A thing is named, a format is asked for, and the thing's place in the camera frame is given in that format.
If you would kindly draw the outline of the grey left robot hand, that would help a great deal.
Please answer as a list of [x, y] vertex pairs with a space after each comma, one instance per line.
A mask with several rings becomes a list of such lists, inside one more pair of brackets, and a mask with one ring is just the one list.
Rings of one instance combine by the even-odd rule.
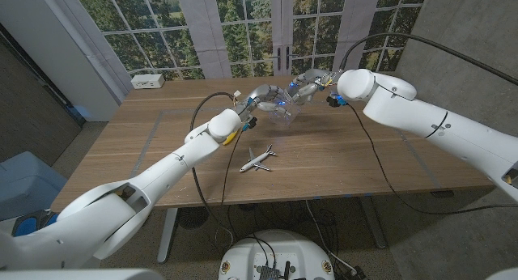
[[242, 122], [248, 119], [250, 113], [256, 108], [265, 112], [276, 112], [290, 116], [291, 114], [280, 104], [280, 102], [286, 101], [283, 89], [278, 86], [263, 84], [236, 104], [236, 113]]

